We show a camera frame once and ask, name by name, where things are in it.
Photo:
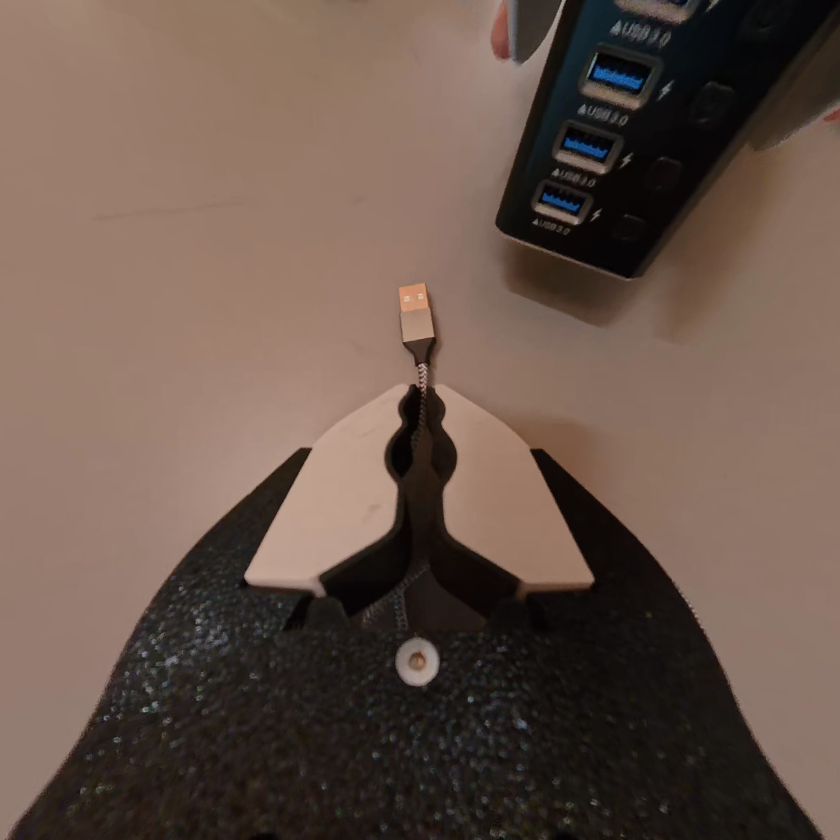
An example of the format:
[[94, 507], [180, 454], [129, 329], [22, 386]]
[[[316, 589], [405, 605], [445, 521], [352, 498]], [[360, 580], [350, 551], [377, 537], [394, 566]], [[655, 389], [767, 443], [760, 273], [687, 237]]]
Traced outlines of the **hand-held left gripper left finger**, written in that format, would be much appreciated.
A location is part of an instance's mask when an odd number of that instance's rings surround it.
[[248, 586], [331, 597], [358, 615], [410, 562], [401, 487], [419, 391], [399, 384], [339, 420], [305, 454], [245, 573]]

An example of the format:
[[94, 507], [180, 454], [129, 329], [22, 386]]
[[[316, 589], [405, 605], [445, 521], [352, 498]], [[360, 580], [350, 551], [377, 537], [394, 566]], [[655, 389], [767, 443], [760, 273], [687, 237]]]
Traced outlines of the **person's right hand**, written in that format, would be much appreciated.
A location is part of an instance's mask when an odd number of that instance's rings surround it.
[[517, 1], [500, 1], [490, 30], [490, 48], [498, 60], [516, 63], [515, 17], [518, 11]]

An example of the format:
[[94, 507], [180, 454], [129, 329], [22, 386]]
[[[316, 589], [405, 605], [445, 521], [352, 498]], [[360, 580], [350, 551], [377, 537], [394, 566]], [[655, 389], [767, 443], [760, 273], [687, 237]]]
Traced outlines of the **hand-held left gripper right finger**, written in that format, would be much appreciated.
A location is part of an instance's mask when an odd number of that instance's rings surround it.
[[446, 385], [427, 395], [437, 480], [429, 562], [480, 615], [530, 595], [585, 592], [595, 577], [536, 455], [508, 425]]

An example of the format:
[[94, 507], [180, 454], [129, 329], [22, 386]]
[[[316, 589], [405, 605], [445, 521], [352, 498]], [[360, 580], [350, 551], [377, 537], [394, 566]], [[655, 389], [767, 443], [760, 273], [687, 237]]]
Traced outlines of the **black multiport usb hub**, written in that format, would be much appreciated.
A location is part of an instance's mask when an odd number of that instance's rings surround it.
[[496, 226], [630, 280], [838, 30], [838, 2], [564, 2], [554, 23]]

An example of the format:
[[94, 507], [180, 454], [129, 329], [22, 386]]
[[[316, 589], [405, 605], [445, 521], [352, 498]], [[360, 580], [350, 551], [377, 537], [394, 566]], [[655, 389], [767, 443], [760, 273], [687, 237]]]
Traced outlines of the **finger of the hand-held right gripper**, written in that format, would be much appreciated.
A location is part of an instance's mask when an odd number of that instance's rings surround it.
[[549, 34], [564, 1], [509, 1], [509, 59], [523, 64], [531, 58]]
[[815, 123], [831, 122], [838, 106], [838, 84], [827, 87], [790, 86], [758, 117], [753, 126], [753, 150], [769, 151]]

